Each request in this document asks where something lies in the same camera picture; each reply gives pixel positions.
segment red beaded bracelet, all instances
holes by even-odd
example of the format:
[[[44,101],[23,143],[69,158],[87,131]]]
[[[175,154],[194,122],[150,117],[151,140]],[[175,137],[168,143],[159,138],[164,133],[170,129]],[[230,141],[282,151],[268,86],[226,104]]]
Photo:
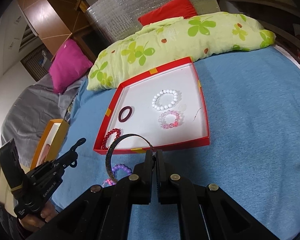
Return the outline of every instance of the red beaded bracelet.
[[[115,139],[114,139],[114,140],[116,140],[117,138],[120,137],[120,135],[121,135],[120,129],[117,129],[117,128],[112,129],[112,130],[111,130],[110,132],[108,132],[107,135],[103,138],[102,145],[101,145],[101,149],[102,149],[102,150],[107,150],[107,149],[108,149],[108,147],[106,147],[107,140],[108,140],[108,138],[110,137],[110,135],[113,134],[113,133],[115,133],[115,132],[117,133],[117,135],[115,136]]]

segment white beaded bracelet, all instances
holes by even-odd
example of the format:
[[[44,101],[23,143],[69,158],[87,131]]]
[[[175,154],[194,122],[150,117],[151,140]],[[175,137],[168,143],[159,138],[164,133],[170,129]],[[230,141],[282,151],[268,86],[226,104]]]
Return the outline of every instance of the white beaded bracelet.
[[[157,99],[162,96],[163,94],[172,94],[173,95],[173,101],[171,101],[170,104],[168,105],[165,105],[165,106],[158,106],[156,104],[157,102]],[[157,111],[163,111],[163,110],[166,110],[168,108],[171,108],[174,106],[174,104],[178,101],[178,93],[175,91],[175,90],[161,90],[158,94],[156,94],[154,96],[154,98],[152,99],[152,107],[154,109],[156,109]]]

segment dark sleeve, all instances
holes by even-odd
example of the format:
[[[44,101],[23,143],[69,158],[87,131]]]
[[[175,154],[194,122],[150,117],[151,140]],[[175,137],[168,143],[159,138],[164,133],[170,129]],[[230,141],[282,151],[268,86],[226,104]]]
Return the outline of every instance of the dark sleeve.
[[[32,232],[23,228],[23,226],[20,224],[20,221],[18,219],[17,219],[17,229],[21,240],[25,240],[27,237],[29,237],[32,234]]]

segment purple beaded bracelet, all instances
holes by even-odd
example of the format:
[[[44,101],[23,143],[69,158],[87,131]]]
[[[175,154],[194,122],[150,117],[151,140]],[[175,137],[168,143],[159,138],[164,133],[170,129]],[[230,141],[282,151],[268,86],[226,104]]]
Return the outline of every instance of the purple beaded bracelet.
[[[116,171],[118,171],[118,170],[124,170],[128,174],[128,176],[130,176],[132,174],[132,170],[124,164],[117,164],[112,168],[112,172],[113,172],[114,176],[115,176]],[[107,184],[112,186],[112,185],[115,185],[116,183],[112,179],[105,179],[102,184],[102,187],[106,187]]]

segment black strap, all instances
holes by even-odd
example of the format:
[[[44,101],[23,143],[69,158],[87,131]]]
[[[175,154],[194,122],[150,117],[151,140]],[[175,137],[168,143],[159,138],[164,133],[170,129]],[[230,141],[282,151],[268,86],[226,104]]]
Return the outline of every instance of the black strap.
[[[151,150],[154,150],[153,146],[151,145],[151,143],[145,139],[144,137],[142,137],[141,135],[138,134],[134,134],[134,133],[128,133],[128,134],[124,134],[122,136],[120,136],[119,138],[117,138],[116,140],[114,140],[114,142],[110,145],[107,154],[106,154],[106,170],[108,173],[108,176],[110,179],[112,179],[113,182],[117,183],[118,180],[115,178],[113,172],[112,172],[112,168],[111,168],[111,157],[112,157],[112,153],[115,149],[115,147],[118,145],[118,143],[120,143],[123,139],[130,137],[130,136],[138,136],[140,138],[142,138],[143,140],[145,140],[149,146]]]

